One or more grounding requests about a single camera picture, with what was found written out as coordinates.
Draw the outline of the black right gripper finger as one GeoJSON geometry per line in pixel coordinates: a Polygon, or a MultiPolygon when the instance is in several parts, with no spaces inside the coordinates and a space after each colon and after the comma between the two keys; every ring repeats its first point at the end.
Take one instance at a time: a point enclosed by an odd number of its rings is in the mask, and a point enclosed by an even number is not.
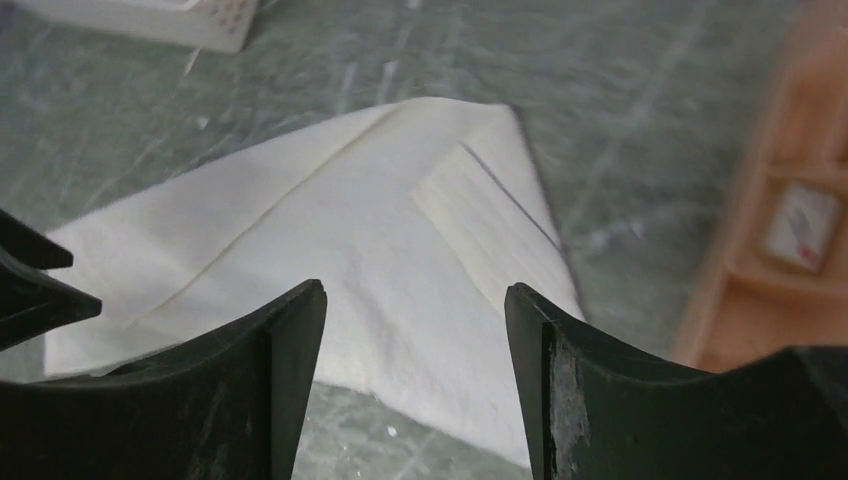
{"type": "Polygon", "coordinates": [[[847,351],[710,373],[635,348],[530,286],[505,321],[536,479],[843,479],[847,351]]]}
{"type": "Polygon", "coordinates": [[[73,265],[70,251],[5,211],[1,211],[1,248],[16,260],[38,270],[73,265]]]}
{"type": "Polygon", "coordinates": [[[288,479],[327,310],[307,280],[103,376],[1,386],[5,479],[288,479]]]}
{"type": "Polygon", "coordinates": [[[102,302],[29,268],[1,267],[1,349],[98,316],[102,302]]]}

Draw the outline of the white towel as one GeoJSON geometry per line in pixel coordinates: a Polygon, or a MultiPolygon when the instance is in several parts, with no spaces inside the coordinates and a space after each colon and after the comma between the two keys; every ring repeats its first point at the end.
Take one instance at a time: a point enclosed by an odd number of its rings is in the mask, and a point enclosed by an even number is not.
{"type": "Polygon", "coordinates": [[[416,98],[233,153],[50,233],[101,299],[49,376],[105,371],[321,281],[319,382],[527,466],[504,321],[525,283],[581,312],[515,111],[416,98]]]}

